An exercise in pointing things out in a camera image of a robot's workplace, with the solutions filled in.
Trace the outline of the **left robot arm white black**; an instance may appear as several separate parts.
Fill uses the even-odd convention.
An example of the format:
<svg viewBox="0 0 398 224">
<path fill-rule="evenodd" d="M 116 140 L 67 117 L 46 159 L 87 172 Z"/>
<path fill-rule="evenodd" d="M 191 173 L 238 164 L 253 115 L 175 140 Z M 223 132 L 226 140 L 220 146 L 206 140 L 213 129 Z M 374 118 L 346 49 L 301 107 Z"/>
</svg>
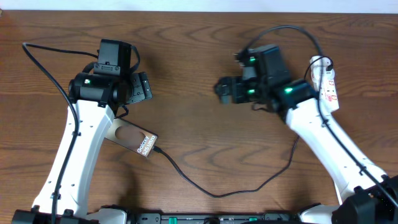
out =
<svg viewBox="0 0 398 224">
<path fill-rule="evenodd" d="M 30 210 L 16 210 L 13 223 L 134 223 L 128 209 L 105 205 L 88 213 L 91 179 L 101 145 L 119 108 L 152 97 L 147 75 L 131 64 L 136 46 L 103 39 L 96 61 L 89 63 L 65 91 L 29 52 L 26 55 L 57 87 L 68 104 L 67 123 L 52 169 Z"/>
</svg>

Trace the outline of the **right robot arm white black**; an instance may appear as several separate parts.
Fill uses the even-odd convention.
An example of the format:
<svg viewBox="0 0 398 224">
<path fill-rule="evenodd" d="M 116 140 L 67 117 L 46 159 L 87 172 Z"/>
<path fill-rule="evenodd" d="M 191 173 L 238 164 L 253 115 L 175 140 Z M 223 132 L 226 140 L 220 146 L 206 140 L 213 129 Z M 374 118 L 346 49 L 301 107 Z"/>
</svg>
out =
<svg viewBox="0 0 398 224">
<path fill-rule="evenodd" d="M 249 49 L 238 62 L 243 74 L 223 77 L 215 93 L 223 103 L 256 102 L 298 134 L 333 179 L 339 206 L 312 205 L 303 223 L 397 223 L 397 177 L 368 159 L 305 80 L 293 81 L 276 45 Z"/>
</svg>

